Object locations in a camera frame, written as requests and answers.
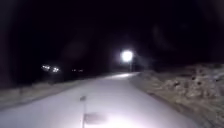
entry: distant light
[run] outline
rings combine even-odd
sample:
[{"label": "distant light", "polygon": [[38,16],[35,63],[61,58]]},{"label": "distant light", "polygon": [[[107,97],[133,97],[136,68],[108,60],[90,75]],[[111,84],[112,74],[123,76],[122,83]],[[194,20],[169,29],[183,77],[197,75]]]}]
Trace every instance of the distant light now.
[{"label": "distant light", "polygon": [[54,72],[54,73],[59,72],[59,68],[58,67],[53,67],[52,72]]},{"label": "distant light", "polygon": [[44,71],[49,71],[50,70],[50,66],[49,65],[42,65],[42,69],[44,70]]},{"label": "distant light", "polygon": [[121,59],[123,62],[129,63],[133,59],[133,52],[130,50],[125,50],[121,53]]}]

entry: dark sky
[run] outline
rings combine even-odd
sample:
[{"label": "dark sky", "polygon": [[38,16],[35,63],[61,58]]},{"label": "dark sky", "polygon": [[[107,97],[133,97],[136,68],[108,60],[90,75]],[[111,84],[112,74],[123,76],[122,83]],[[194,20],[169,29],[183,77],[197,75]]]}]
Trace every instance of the dark sky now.
[{"label": "dark sky", "polygon": [[125,48],[145,61],[208,60],[211,24],[193,0],[22,0],[15,10],[10,55],[18,82],[42,78],[44,63],[108,72]]}]

